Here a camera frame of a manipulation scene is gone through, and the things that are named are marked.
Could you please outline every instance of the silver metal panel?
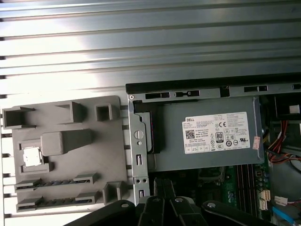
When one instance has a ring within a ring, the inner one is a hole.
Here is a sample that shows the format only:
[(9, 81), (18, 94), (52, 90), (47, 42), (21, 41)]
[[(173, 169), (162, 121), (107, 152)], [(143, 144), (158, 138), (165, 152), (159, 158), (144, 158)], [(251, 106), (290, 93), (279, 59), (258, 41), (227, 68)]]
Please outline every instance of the silver metal panel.
[[(283, 0), (282, 2), (291, 2), (292, 0)], [(18, 4), (5, 4), (0, 9), (1, 18), (24, 17), (24, 16), (44, 16), (44, 15), (64, 15), (76, 13), (91, 12), (110, 12), (124, 11), (135, 9), (158, 9), (158, 8), (179, 8), (179, 7), (215, 7), (228, 5), (243, 5), (250, 3), (275, 3), (274, 0), (122, 0), (122, 1), (106, 1), (106, 0), (54, 0), (26, 2)]]
[[(295, 0), (3, 2), (5, 107), (109, 95), (127, 105), (126, 83), (301, 71), (301, 3)], [(241, 95), (240, 88), (232, 89)], [(129, 138), (125, 132), (126, 145)], [(11, 176), (4, 182), (13, 185), (14, 172), (4, 162)], [(97, 208), (25, 216), (16, 213), (13, 194), (6, 197), (6, 225), (47, 222), (44, 214), (63, 225)]]
[(117, 15), (71, 16), (50, 19), (8, 21), (0, 24), (3, 37), (116, 29), (151, 28), (163, 26), (213, 26), (214, 23), (246, 23), (271, 20), (291, 20), (300, 17), (294, 4), (205, 8), (191, 10), (137, 12)]
[(187, 43), (292, 39), (301, 36), (301, 22), (155, 31), (110, 32), (23, 38), (0, 42), (0, 55), (41, 54), (110, 48), (182, 45)]

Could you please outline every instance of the white label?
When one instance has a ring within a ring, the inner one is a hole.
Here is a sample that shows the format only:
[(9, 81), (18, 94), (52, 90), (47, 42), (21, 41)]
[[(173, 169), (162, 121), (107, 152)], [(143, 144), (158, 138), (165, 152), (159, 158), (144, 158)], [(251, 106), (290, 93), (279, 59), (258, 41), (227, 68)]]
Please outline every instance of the white label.
[(246, 112), (186, 117), (185, 154), (250, 148)]

